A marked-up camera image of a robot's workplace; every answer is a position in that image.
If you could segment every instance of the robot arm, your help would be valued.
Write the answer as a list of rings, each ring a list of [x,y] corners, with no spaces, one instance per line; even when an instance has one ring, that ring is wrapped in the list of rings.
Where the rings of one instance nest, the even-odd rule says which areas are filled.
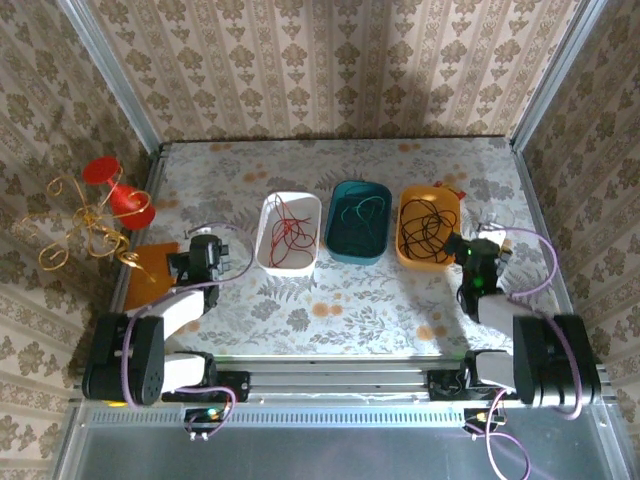
[[[189,252],[170,254],[167,263],[177,278],[177,286],[192,286],[215,280],[218,273],[226,270],[223,257],[227,255],[228,248],[217,237],[198,235],[192,238]],[[164,350],[171,335],[215,307],[218,297],[217,285],[176,293],[136,323],[128,369],[130,391],[136,403],[150,405],[161,395],[181,387],[215,385],[217,372],[211,354],[165,355]],[[122,343],[130,316],[135,312],[107,313],[98,320],[82,382],[88,399],[124,399],[120,386]]]
[[[488,239],[466,241],[455,233],[447,243],[447,253],[455,254],[463,268],[458,291],[463,311],[513,340],[511,351],[468,351],[461,365],[465,387],[506,388],[534,407],[574,404],[571,368],[557,335],[544,317],[512,303],[497,287],[511,252]],[[584,323],[576,315],[556,315],[553,321],[576,357],[582,401],[592,403],[600,395],[600,381]]]

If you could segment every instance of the floral pattern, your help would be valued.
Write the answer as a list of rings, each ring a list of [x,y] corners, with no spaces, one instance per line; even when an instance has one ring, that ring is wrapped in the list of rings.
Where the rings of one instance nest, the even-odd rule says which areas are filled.
[[[606,2],[524,156],[569,293],[640,453],[637,6]]]
[[[171,145],[168,155],[158,198],[171,199],[173,206],[159,209],[147,243],[178,241],[187,248],[184,231],[206,221],[232,222],[255,236],[262,201],[278,188],[318,195],[326,222],[333,187],[353,178],[389,187],[394,209],[409,185],[456,185],[467,192],[465,235],[492,203],[507,205],[518,226],[532,227],[503,139],[185,143]],[[219,202],[224,208],[216,206]],[[508,348],[502,335],[461,312],[452,293],[460,268],[433,274],[405,269],[395,258],[391,230],[390,247],[374,266],[335,262],[323,247],[309,277],[270,277],[252,268],[221,291],[218,306],[200,319],[197,331],[185,329],[176,340],[184,348],[225,355],[452,355],[470,346]],[[526,236],[508,238],[514,256],[502,277],[504,287],[538,284],[546,275],[540,246]],[[235,237],[227,240],[235,271],[247,254]],[[531,301],[555,310],[552,293]]]
[[[574,12],[564,0],[87,3],[166,142],[506,135]],[[620,23],[612,44],[629,32]]]
[[[103,11],[126,25],[129,2]],[[0,477],[47,478],[78,366],[84,365],[95,317],[114,284],[109,259],[88,261],[78,236],[69,263],[55,272],[38,265],[41,248],[69,225],[63,216],[80,205],[70,184],[58,197],[47,183],[79,177],[86,162],[116,155],[128,182],[147,175],[141,145],[78,35],[56,2],[0,1]],[[150,72],[136,50],[132,68]],[[98,189],[88,191],[95,200]],[[31,232],[18,228],[27,213],[51,213]]]

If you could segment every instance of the orange plastic container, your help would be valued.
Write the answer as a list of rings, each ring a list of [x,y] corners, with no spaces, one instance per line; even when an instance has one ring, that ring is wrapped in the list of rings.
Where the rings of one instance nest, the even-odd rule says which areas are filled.
[[[398,261],[404,267],[411,268],[413,270],[421,270],[424,272],[441,272],[444,270],[447,265],[451,265],[454,261],[454,257],[447,255],[444,252],[438,253],[436,256],[439,262],[434,261],[434,259],[424,260],[424,259],[413,259],[409,258],[404,254],[404,239],[400,233],[400,226],[405,223],[407,220],[411,220],[413,218],[419,218],[428,213],[426,207],[420,204],[410,204],[402,211],[404,206],[409,203],[411,200],[422,199],[432,202],[435,207],[439,211],[443,210],[451,210],[455,213],[455,223],[453,225],[453,231],[460,233],[460,200],[448,188],[443,187],[428,187],[425,185],[413,185],[407,188],[402,195],[400,196],[400,206],[398,207],[398,222],[396,226],[396,255],[398,256]],[[447,214],[447,218],[450,220],[454,220],[453,215]],[[418,232],[422,225],[419,222],[415,222],[413,224],[414,230]],[[445,242],[449,235],[451,234],[451,229],[448,228],[440,228],[436,235],[436,238],[441,242]],[[429,252],[427,250],[422,249],[420,246],[413,246],[412,250],[422,256],[427,256]]]

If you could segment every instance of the red spool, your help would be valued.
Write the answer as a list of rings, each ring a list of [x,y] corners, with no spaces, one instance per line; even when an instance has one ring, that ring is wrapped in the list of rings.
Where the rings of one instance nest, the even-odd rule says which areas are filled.
[[[147,205],[145,192],[129,185],[114,183],[113,177],[120,170],[120,164],[115,157],[100,157],[87,165],[82,172],[82,178],[88,185],[106,183],[111,188],[109,204],[111,211],[118,220],[129,230],[140,230],[148,227],[156,216],[153,205]]]

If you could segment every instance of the teal plastic container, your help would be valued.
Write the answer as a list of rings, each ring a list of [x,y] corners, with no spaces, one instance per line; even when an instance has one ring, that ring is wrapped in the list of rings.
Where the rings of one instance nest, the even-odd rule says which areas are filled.
[[[384,185],[347,180],[333,190],[324,243],[342,263],[373,265],[387,249],[391,192]]]

